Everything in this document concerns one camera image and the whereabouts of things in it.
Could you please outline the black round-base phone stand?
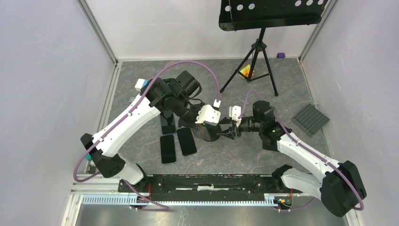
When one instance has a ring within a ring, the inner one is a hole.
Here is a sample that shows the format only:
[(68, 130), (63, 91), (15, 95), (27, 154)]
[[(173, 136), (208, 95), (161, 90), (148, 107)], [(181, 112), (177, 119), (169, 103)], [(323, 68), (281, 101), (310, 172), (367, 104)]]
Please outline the black round-base phone stand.
[(233, 125), (225, 130), (222, 130), (220, 125), (213, 126), (205, 124), (199, 128), (197, 134), (197, 138), (208, 142), (214, 142), (218, 140), (220, 137), (226, 137), (235, 140), (236, 136), (237, 136), (237, 130), (236, 127)]

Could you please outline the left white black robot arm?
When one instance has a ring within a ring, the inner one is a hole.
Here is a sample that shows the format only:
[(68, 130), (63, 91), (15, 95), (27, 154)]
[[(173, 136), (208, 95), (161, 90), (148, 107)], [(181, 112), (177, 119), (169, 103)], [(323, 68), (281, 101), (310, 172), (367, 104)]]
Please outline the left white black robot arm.
[(218, 125), (221, 113), (221, 100), (217, 97), (213, 104), (192, 104), (200, 83), (187, 71), (177, 78), (161, 79), (159, 76), (136, 83), (140, 93), (116, 119), (105, 128), (91, 135), (85, 133), (80, 141), (91, 156), (92, 161), (105, 178), (119, 177), (129, 182), (137, 192), (144, 191), (148, 179), (138, 164), (130, 163), (119, 155), (120, 148), (142, 126), (165, 111), (178, 116), (185, 127), (199, 127), (201, 132), (210, 134), (209, 141), (219, 138)]

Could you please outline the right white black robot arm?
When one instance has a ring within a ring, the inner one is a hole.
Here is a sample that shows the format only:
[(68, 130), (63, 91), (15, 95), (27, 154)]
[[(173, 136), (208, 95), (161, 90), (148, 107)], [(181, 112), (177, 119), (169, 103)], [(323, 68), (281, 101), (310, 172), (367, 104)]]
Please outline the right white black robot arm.
[(284, 165), (273, 173), (272, 187), (277, 192), (288, 188), (309, 194), (320, 200), (326, 209), (337, 217), (350, 210), (362, 211), (367, 193), (357, 166), (351, 161), (340, 162), (330, 158), (303, 142), (281, 119), (267, 101), (253, 103), (253, 115), (245, 117), (243, 108), (231, 106), (227, 119), (232, 127), (232, 138), (242, 132), (257, 132), (262, 148), (282, 153), (308, 170), (303, 173)]

